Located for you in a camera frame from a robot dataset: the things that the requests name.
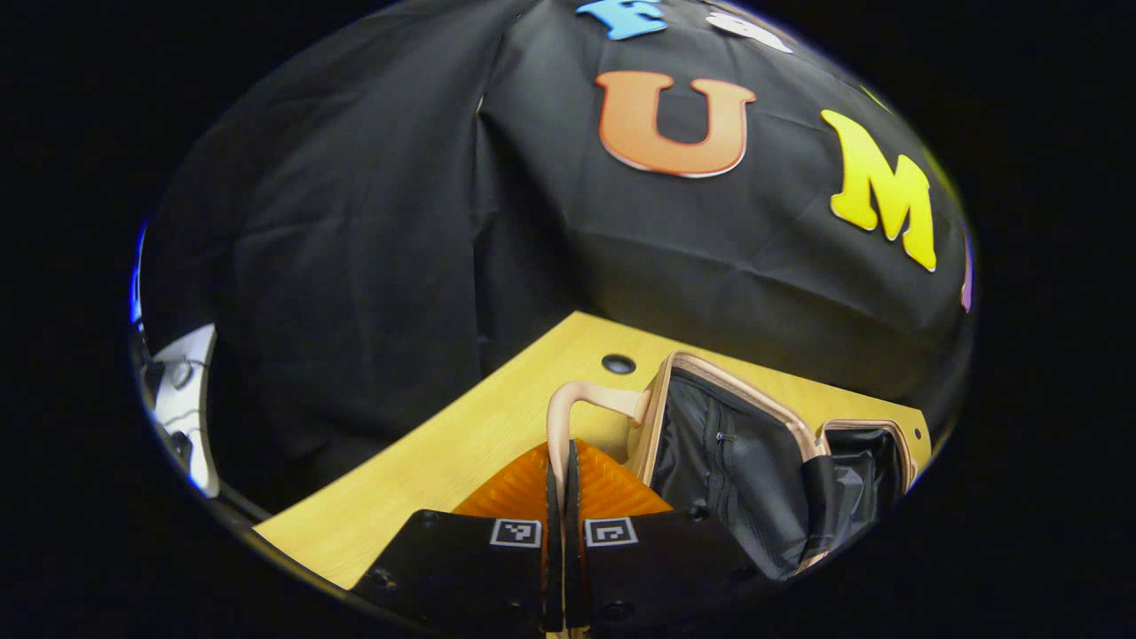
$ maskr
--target yellow letter m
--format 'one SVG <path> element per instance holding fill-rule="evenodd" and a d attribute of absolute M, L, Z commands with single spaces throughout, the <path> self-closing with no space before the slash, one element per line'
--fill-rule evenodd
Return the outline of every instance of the yellow letter m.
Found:
<path fill-rule="evenodd" d="M 895 171 L 888 166 L 883 151 L 864 127 L 830 110 L 820 111 L 841 140 L 844 155 L 844 190 L 833 196 L 832 207 L 836 217 L 872 231 L 884 219 L 884 235 L 894 241 L 903 229 L 903 250 L 912 259 L 934 273 L 935 240 L 930 222 L 930 184 L 919 166 L 901 155 Z M 876 193 L 879 214 L 871 208 L 871 192 Z"/>

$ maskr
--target orange letter u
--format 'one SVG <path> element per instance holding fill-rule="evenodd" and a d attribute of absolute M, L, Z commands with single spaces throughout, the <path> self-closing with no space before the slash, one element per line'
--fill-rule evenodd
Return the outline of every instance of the orange letter u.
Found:
<path fill-rule="evenodd" d="M 737 166 L 745 155 L 745 103 L 753 91 L 718 80 L 695 80 L 691 88 L 707 97 L 707 136 L 686 144 L 659 134 L 659 92 L 675 83 L 669 75 L 612 70 L 595 83 L 607 91 L 600 115 L 603 148 L 620 161 L 643 171 L 710 177 Z"/>

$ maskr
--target wooden table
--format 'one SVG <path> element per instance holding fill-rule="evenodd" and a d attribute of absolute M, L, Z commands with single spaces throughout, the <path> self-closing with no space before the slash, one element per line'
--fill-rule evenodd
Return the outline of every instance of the wooden table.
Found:
<path fill-rule="evenodd" d="M 336 586 L 350 589 L 407 518 L 420 508 L 450 512 L 502 466 L 545 440 L 544 415 L 560 384 L 587 380 L 643 390 L 674 350 L 687 350 L 792 407 L 815 431 L 832 418 L 884 418 L 901 425 L 920 471 L 930 458 L 922 414 L 740 359 L 574 313 L 482 383 L 318 492 L 254 528 L 272 545 Z M 615 374 L 603 356 L 637 367 Z M 627 458 L 627 420 L 579 403 L 573 437 Z"/>

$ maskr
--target beige handle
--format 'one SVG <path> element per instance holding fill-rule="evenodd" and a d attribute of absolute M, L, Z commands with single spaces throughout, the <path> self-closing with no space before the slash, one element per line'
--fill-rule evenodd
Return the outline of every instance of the beige handle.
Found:
<path fill-rule="evenodd" d="M 593 406 L 615 410 L 630 417 L 636 424 L 643 423 L 651 391 L 636 392 L 601 387 L 592 382 L 568 382 L 557 389 L 549 400 L 549 463 L 557 480 L 557 506 L 563 513 L 565 476 L 568 473 L 568 422 L 571 421 L 571 407 L 577 401 L 586 401 Z"/>

